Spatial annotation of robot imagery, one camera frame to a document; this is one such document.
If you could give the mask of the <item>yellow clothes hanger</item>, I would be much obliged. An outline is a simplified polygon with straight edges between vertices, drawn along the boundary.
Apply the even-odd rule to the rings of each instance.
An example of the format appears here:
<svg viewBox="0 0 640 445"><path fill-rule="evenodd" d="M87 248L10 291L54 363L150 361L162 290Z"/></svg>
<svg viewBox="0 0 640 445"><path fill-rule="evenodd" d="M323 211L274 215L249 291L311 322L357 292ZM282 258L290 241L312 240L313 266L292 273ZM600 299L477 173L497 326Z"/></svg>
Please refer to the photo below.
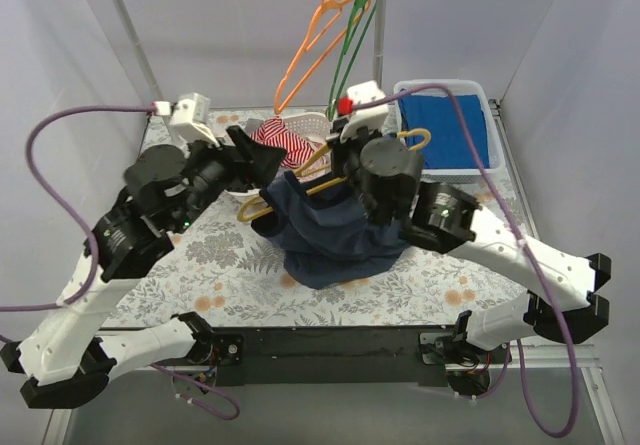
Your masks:
<svg viewBox="0 0 640 445"><path fill-rule="evenodd" d="M421 137L422 141L416 145L410 147L411 151L418 151L423 149L430 141L431 141L431 132L424 128L418 128L412 131L401 131L398 134L399 138L408 138L408 137ZM316 166L318 161L321 161L324 156L327 156L330 153L330 147L328 143L324 143L320 146L311 156L310 158L302 164L299 168L294 170L294 175L297 178L306 178L311 175L319 174L320 172L325 172L330 168L331 163L328 162L322 166ZM317 187L312 187L308 193L313 195L318 193L319 191L323 191L327 188L330 188L334 185L340 184L345 181L345 178L335 178L331 179L326 185L318 185ZM237 220L241 223L251 222L262 216L265 216L273 211L273 208L270 206L265 206L262 209L256 211L255 213L248 214L248 211L252 207L256 207L259 203L263 202L263 199L257 195L255 197L249 198L246 202L242 204L238 213Z"/></svg>

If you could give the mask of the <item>navy blue tank top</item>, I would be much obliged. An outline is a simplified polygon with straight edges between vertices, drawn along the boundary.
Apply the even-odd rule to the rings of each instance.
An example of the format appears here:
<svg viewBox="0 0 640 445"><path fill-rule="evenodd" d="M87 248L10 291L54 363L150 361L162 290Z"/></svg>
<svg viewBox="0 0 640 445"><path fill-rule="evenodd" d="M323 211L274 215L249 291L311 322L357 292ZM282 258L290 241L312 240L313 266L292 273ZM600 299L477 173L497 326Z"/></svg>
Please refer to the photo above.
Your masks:
<svg viewBox="0 0 640 445"><path fill-rule="evenodd" d="M327 173L301 182L283 173L260 191L272 211L251 221L254 232L284 252L285 271L315 290L386 272L409 247L398 222L368 221L348 184L308 193L332 178Z"/></svg>

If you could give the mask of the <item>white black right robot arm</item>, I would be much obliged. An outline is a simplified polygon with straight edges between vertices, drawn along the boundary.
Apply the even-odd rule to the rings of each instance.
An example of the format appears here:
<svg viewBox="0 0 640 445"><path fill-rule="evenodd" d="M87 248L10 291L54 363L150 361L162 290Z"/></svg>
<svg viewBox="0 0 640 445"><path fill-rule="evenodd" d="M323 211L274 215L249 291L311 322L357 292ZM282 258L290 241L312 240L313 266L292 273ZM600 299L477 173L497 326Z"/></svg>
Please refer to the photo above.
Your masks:
<svg viewBox="0 0 640 445"><path fill-rule="evenodd" d="M611 277L609 257L557 250L462 190L420 181L420 155L383 137L370 120L335 120L329 148L334 171L354 188L371 223L396 223L410 245L479 264L524 288L507 303L458 316L444 347L460 360L475 362L532 336L572 347L608 325L610 303L598 291Z"/></svg>

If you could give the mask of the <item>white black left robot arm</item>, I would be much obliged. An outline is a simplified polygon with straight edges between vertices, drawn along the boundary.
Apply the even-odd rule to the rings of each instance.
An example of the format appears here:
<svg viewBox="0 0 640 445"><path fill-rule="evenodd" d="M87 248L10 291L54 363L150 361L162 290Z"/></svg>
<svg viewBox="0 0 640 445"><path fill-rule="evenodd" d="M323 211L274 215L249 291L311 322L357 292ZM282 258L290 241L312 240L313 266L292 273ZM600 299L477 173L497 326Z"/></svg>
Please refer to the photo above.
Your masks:
<svg viewBox="0 0 640 445"><path fill-rule="evenodd" d="M209 360L214 332L197 313L177 314L159 326L125 335L97 333L122 298L174 249L186 232L230 188L263 188L275 178L285 150L253 141L240 127L231 141L194 140L146 149L124 172L125 186L93 229L72 278L51 311L26 339L3 346L2 362L26 380L30 409L74 409L110 381L170 359Z"/></svg>

